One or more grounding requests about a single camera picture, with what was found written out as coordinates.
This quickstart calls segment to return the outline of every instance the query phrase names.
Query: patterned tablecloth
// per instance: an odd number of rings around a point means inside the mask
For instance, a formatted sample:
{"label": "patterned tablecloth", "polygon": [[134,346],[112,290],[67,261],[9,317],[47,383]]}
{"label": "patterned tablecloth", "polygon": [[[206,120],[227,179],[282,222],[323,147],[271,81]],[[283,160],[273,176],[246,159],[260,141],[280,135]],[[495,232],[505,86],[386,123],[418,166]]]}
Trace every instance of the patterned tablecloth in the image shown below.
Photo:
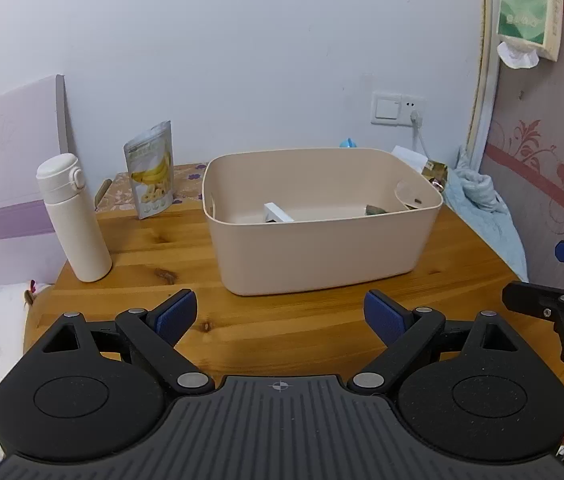
{"label": "patterned tablecloth", "polygon": [[[173,167],[173,203],[181,204],[188,200],[202,200],[202,177],[206,164],[182,164]],[[108,188],[96,211],[117,211],[135,209],[128,173],[118,173]]]}

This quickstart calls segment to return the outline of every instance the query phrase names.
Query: black robotic gripper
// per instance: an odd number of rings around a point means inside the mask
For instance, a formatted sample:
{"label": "black robotic gripper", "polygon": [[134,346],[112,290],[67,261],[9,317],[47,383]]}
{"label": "black robotic gripper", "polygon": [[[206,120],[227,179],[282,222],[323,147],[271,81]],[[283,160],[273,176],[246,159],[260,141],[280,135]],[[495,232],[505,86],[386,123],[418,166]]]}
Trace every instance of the black robotic gripper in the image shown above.
{"label": "black robotic gripper", "polygon": [[217,388],[173,348],[196,316],[187,289],[114,321],[60,316],[0,383],[0,480],[564,479],[564,386],[495,312],[446,320],[371,290],[387,348],[348,383]]}

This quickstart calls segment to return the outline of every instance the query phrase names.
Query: blue towel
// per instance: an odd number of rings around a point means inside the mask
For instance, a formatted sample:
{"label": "blue towel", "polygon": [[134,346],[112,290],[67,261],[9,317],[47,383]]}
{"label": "blue towel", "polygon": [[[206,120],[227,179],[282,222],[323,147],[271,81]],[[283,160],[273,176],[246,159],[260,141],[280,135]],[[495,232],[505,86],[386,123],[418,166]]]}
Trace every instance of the blue towel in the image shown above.
{"label": "blue towel", "polygon": [[457,170],[448,170],[444,202],[484,240],[523,282],[528,282],[526,253],[504,200],[489,176],[468,167],[460,153]]}

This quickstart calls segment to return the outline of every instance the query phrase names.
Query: banana chips bag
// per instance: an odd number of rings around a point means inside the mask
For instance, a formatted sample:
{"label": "banana chips bag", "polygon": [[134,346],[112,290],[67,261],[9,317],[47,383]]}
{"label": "banana chips bag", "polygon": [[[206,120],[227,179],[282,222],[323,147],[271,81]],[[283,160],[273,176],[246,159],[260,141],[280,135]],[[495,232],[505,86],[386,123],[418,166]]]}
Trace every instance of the banana chips bag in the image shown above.
{"label": "banana chips bag", "polygon": [[168,208],[173,203],[171,121],[129,140],[124,156],[140,220]]}

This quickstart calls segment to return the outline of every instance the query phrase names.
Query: crosshair marking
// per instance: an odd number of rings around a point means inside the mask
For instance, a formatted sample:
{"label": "crosshair marking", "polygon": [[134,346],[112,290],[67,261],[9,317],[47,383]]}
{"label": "crosshair marking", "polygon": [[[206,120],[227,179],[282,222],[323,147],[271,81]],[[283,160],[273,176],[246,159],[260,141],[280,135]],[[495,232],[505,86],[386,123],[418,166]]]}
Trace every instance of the crosshair marking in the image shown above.
{"label": "crosshair marking", "polygon": [[276,383],[269,384],[269,386],[271,388],[273,388],[274,390],[281,392],[281,391],[286,390],[287,388],[290,388],[292,386],[292,384],[286,383],[284,381],[277,381]]}

